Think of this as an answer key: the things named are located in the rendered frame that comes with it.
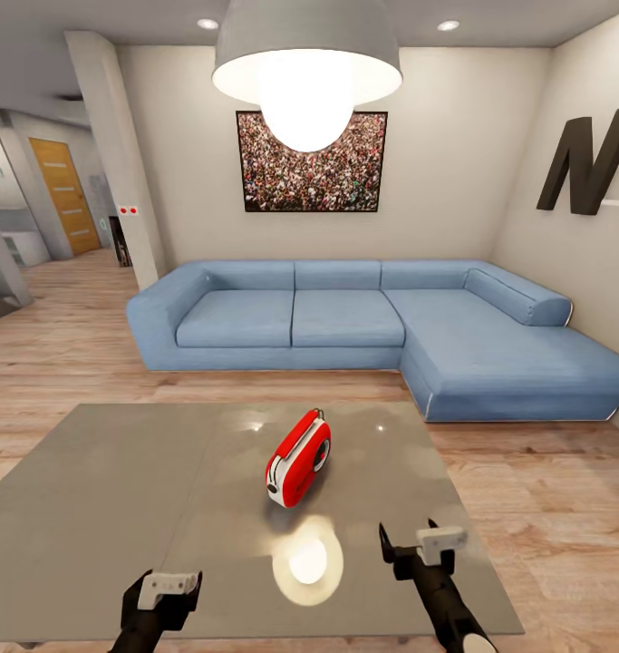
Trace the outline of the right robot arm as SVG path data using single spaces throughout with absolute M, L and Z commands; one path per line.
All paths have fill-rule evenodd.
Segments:
M 435 633 L 447 653 L 498 653 L 473 613 L 466 607 L 454 584 L 455 549 L 464 548 L 469 535 L 460 527 L 438 527 L 417 531 L 421 546 L 392 546 L 380 522 L 383 558 L 393 566 L 396 580 L 414 580 Z

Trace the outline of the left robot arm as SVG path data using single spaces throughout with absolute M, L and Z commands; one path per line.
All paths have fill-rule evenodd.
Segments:
M 123 594 L 121 634 L 108 653 L 154 653 L 163 630 L 183 630 L 195 612 L 203 572 L 147 570 Z

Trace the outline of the radio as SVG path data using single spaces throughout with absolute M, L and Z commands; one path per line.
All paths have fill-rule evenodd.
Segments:
M 309 489 L 331 451 L 328 423 L 310 411 L 277 447 L 266 467 L 270 496 L 287 508 L 295 507 Z

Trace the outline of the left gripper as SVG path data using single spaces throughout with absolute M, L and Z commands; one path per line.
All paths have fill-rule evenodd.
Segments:
M 203 572 L 198 575 L 198 586 L 189 595 L 165 594 L 154 610 L 137 609 L 144 577 L 151 573 L 152 570 L 147 570 L 123 594 L 120 636 L 141 634 L 150 645 L 150 653 L 154 653 L 163 630 L 183 630 L 188 613 L 196 611 Z

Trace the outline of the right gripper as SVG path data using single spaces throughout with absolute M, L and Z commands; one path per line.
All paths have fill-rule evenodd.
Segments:
M 438 527 L 438 524 L 432 522 L 432 519 L 429 519 L 428 522 L 431 529 Z M 452 579 L 456 558 L 455 549 L 440 553 L 440 565 L 427 566 L 417 552 L 419 546 L 407 548 L 392 546 L 381 522 L 380 537 L 383 558 L 392 564 L 396 580 L 414 580 L 425 609 L 427 609 L 430 596 L 438 590 L 451 589 L 459 593 Z

